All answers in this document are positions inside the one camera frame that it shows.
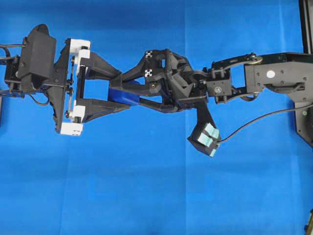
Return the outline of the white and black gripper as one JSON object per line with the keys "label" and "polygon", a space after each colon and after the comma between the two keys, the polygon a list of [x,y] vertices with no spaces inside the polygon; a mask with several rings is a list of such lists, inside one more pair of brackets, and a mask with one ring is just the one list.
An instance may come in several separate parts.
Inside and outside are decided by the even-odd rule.
{"label": "white and black gripper", "polygon": [[122,74],[98,54],[90,52],[90,45],[91,42],[87,40],[66,39],[66,45],[54,64],[53,84],[47,89],[47,96],[53,108],[55,131],[58,134],[80,136],[82,123],[131,107],[118,102],[78,98],[74,108],[71,108],[75,74],[79,74],[80,80],[111,80]]}

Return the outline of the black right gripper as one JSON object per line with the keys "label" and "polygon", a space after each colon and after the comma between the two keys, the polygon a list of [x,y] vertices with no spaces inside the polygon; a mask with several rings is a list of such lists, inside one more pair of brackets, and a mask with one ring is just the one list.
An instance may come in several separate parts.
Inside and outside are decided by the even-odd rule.
{"label": "black right gripper", "polygon": [[121,84],[139,85],[144,76],[146,89],[141,96],[161,97],[161,102],[141,98],[139,105],[161,113],[176,113],[207,102],[203,81],[196,78],[188,59],[169,49],[148,50],[139,63],[121,75]]}

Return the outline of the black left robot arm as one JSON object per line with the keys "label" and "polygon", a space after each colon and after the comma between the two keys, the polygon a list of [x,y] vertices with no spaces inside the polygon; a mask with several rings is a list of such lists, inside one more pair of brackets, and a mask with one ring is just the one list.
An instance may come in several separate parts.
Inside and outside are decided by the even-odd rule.
{"label": "black left robot arm", "polygon": [[4,81],[8,89],[4,97],[32,96],[42,93],[47,97],[43,106],[51,105],[55,131],[58,134],[79,136],[83,124],[95,118],[130,108],[128,104],[96,99],[84,99],[87,73],[100,58],[90,51],[90,41],[66,39],[57,61],[56,39],[33,31],[19,45],[20,55],[11,56],[11,45],[2,45],[5,57],[0,59],[6,67]]}

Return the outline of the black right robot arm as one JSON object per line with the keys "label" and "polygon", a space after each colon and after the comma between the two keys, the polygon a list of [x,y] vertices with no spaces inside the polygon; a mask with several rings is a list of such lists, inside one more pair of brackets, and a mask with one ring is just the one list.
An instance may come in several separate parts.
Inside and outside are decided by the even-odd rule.
{"label": "black right robot arm", "polygon": [[216,150],[221,138],[207,107],[240,98],[255,100],[268,89],[285,94],[302,114],[307,134],[313,134],[313,57],[303,53],[254,53],[212,63],[210,68],[192,69],[187,58],[168,49],[145,52],[136,67],[115,75],[109,90],[138,96],[138,104],[162,113],[197,110],[197,125],[191,144],[206,154]]}

